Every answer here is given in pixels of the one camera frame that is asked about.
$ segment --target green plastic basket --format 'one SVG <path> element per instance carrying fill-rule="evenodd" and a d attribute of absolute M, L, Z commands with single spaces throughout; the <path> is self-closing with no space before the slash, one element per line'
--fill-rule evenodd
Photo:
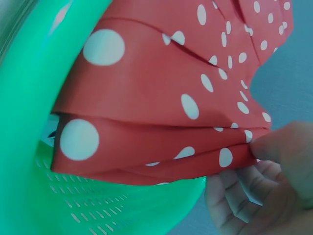
<path fill-rule="evenodd" d="M 52 148 L 38 139 L 75 58 L 110 2 L 38 1 L 5 50 L 0 234 L 163 235 L 203 191 L 204 178 L 140 187 L 49 170 Z"/>

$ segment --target red polka dot fabric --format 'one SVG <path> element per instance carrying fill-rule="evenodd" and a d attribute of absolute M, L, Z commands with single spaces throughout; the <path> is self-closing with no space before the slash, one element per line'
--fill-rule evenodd
<path fill-rule="evenodd" d="M 290 0 L 114 0 L 56 101 L 52 171 L 158 185 L 252 165 L 271 118 L 250 95 Z"/>

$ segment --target finger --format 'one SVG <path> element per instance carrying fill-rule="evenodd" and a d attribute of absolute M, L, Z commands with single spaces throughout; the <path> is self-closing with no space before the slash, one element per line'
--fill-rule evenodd
<path fill-rule="evenodd" d="M 207 177 L 205 201 L 213 223 L 221 234 L 237 235 L 245 227 L 246 223 L 233 214 L 219 175 Z"/>
<path fill-rule="evenodd" d="M 264 203 L 268 194 L 278 185 L 266 179 L 255 166 L 238 169 L 237 175 L 247 193 L 260 203 Z"/>
<path fill-rule="evenodd" d="M 282 182 L 286 180 L 282 173 L 282 169 L 279 164 L 272 161 L 260 161 L 255 167 L 258 171 L 264 175 L 265 178 L 276 182 Z"/>
<path fill-rule="evenodd" d="M 302 199 L 313 208 L 313 124 L 294 122 L 251 144 L 256 158 L 280 163 L 284 175 Z"/>
<path fill-rule="evenodd" d="M 250 202 L 234 170 L 223 171 L 220 177 L 225 187 L 225 197 L 233 214 L 248 223 L 261 206 Z"/>
<path fill-rule="evenodd" d="M 304 211 L 303 213 L 295 216 L 288 222 L 270 227 L 264 231 L 262 235 L 312 235 L 313 234 L 313 210 Z"/>

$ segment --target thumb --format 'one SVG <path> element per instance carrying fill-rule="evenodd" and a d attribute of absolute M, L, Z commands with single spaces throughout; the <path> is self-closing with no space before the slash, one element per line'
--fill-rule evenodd
<path fill-rule="evenodd" d="M 262 136 L 250 145 L 254 156 L 281 165 L 282 171 L 302 199 L 313 207 L 313 123 L 293 122 Z"/>

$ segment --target basket hole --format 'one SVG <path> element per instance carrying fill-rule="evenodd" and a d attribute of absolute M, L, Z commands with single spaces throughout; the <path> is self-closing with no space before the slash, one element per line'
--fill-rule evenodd
<path fill-rule="evenodd" d="M 95 193 L 95 190 L 91 187 L 88 187 L 88 189 L 90 190 L 90 192 Z"/>
<path fill-rule="evenodd" d="M 42 167 L 42 165 L 41 165 L 41 163 L 40 163 L 40 161 L 39 161 L 38 159 L 36 159 L 36 165 L 37 165 L 38 167 Z"/>
<path fill-rule="evenodd" d="M 89 212 L 89 214 L 92 216 L 92 218 L 93 218 L 94 220 L 97 220 L 97 217 L 94 216 L 93 213 Z"/>
<path fill-rule="evenodd" d="M 74 200 L 74 202 L 78 207 L 80 207 L 80 204 L 76 200 Z"/>
<path fill-rule="evenodd" d="M 81 188 L 85 193 L 88 193 L 88 191 L 84 187 L 81 187 Z"/>
<path fill-rule="evenodd" d="M 111 217 L 111 215 L 106 210 L 103 210 L 103 212 L 107 214 L 109 217 Z"/>
<path fill-rule="evenodd" d="M 67 203 L 67 205 L 68 205 L 70 208 L 73 208 L 72 204 L 71 204 L 68 200 L 65 200 L 65 202 Z"/>
<path fill-rule="evenodd" d="M 77 216 L 75 214 L 72 213 L 71 216 L 76 220 L 77 223 L 80 223 L 79 218 L 77 218 Z"/>
<path fill-rule="evenodd" d="M 47 173 L 47 177 L 49 178 L 50 181 L 53 181 L 53 179 L 52 179 L 50 174 Z"/>
<path fill-rule="evenodd" d="M 99 211 L 96 211 L 96 212 L 97 212 L 97 214 L 98 214 L 102 219 L 104 219 L 103 214 L 101 214 Z"/>
<path fill-rule="evenodd" d="M 78 192 L 80 194 L 80 191 L 77 187 L 74 187 L 74 189 L 76 190 L 76 192 Z"/>
<path fill-rule="evenodd" d="M 61 192 L 62 192 L 63 194 L 65 194 L 64 189 L 63 189 L 61 186 L 59 186 L 59 188 L 60 188 Z"/>
<path fill-rule="evenodd" d="M 84 200 L 82 200 L 82 202 L 84 203 L 86 207 L 88 206 L 87 202 L 85 202 Z"/>
<path fill-rule="evenodd" d="M 49 169 L 49 164 L 46 161 L 43 161 L 45 168 Z"/>
<path fill-rule="evenodd" d="M 114 210 L 112 210 L 111 208 L 110 208 L 110 211 L 112 211 L 112 212 L 113 212 L 113 214 L 116 214 L 116 215 L 117 215 L 117 213 L 116 213 Z"/>
<path fill-rule="evenodd" d="M 73 191 L 70 189 L 70 187 L 67 187 L 67 189 L 71 194 L 74 194 Z"/>
<path fill-rule="evenodd" d="M 89 229 L 89 231 L 92 233 L 92 235 L 98 235 L 93 229 Z"/>
<path fill-rule="evenodd" d="M 89 199 L 89 203 L 90 203 L 91 205 L 95 206 L 95 203 L 94 203 L 91 199 Z"/>
<path fill-rule="evenodd" d="M 112 232 L 114 232 L 114 229 L 110 225 L 106 224 L 106 226 L 108 227 L 108 229 L 110 229 Z"/>
<path fill-rule="evenodd" d="M 98 226 L 98 229 L 104 234 L 104 235 L 108 235 L 108 233 L 100 226 Z"/>
<path fill-rule="evenodd" d="M 58 193 L 58 191 L 55 189 L 54 186 L 51 185 L 50 188 L 52 189 L 52 191 L 53 191 L 54 193 Z"/>
<path fill-rule="evenodd" d="M 115 207 L 119 212 L 122 212 L 122 210 L 120 209 L 120 208 L 118 208 L 118 207 Z"/>
<path fill-rule="evenodd" d="M 87 218 L 87 216 L 85 216 L 84 213 L 80 213 L 80 214 L 81 214 L 81 216 L 82 216 L 86 221 L 89 221 L 89 219 Z"/>
<path fill-rule="evenodd" d="M 65 175 L 63 175 L 63 179 L 65 180 L 65 182 L 68 182 L 68 179 Z"/>
<path fill-rule="evenodd" d="M 70 175 L 69 178 L 75 183 L 74 177 L 72 175 Z"/>
<path fill-rule="evenodd" d="M 118 225 L 122 225 L 122 227 L 127 227 L 127 223 L 124 220 L 120 220 Z"/>

